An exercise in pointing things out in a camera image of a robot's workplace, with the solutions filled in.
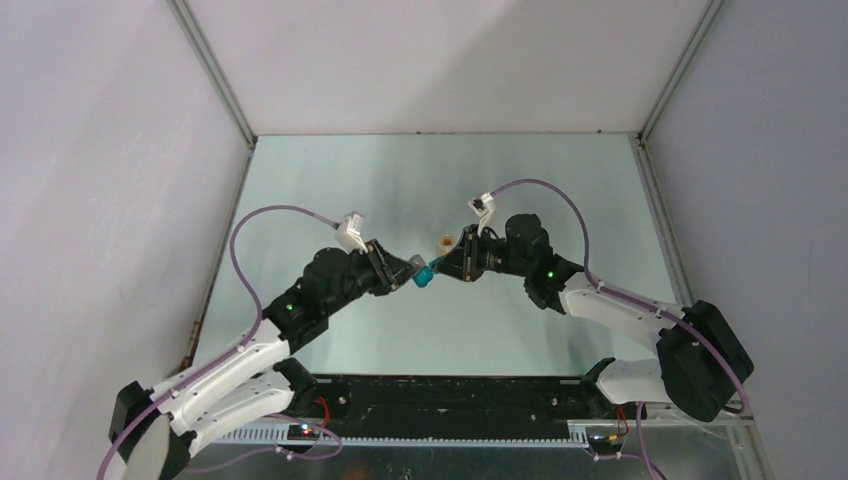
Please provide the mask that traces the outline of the teal and clear pill box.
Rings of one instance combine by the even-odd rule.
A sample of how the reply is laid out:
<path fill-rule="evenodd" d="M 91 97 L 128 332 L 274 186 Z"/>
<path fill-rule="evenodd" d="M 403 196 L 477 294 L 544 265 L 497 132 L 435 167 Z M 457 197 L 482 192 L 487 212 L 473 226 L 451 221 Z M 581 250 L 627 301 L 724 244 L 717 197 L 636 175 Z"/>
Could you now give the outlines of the teal and clear pill box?
<path fill-rule="evenodd" d="M 426 262 L 420 254 L 413 255 L 409 261 L 419 267 L 419 271 L 412 278 L 418 288 L 425 288 L 435 277 L 437 265 L 443 260 L 443 256 Z"/>

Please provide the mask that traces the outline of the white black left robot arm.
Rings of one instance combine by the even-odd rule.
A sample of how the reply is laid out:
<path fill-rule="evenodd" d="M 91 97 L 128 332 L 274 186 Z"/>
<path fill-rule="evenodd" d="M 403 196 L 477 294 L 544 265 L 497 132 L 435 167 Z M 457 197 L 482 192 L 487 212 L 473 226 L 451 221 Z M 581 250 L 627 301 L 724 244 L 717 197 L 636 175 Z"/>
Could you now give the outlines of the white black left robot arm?
<path fill-rule="evenodd" d="M 129 460 L 157 420 L 166 423 L 159 478 L 172 479 L 212 441 L 271 414 L 304 416 L 316 403 L 317 381 L 294 353 L 329 327 L 329 319 L 366 294 L 388 295 L 426 262 L 401 259 L 371 240 L 364 249 L 319 250 L 302 275 L 259 312 L 257 321 L 214 359 L 144 388 L 134 381 L 116 398 L 112 443 L 98 470 L 115 456 Z"/>

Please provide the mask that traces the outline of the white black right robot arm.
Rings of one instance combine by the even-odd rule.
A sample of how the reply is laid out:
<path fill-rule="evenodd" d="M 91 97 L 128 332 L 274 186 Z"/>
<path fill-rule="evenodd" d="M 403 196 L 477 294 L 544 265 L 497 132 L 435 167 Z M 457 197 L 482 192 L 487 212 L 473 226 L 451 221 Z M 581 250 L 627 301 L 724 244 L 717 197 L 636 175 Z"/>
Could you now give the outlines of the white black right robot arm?
<path fill-rule="evenodd" d="M 593 321 L 650 353 L 644 360 L 605 358 L 582 380 L 585 411 L 606 418 L 620 405 L 665 403 L 689 417 L 713 421 L 729 408 L 754 365 L 713 304 L 663 303 L 611 288 L 555 253 L 535 214 L 517 214 L 497 236 L 489 227 L 464 228 L 458 243 L 431 269 L 464 282 L 492 272 L 522 279 L 538 308 Z"/>

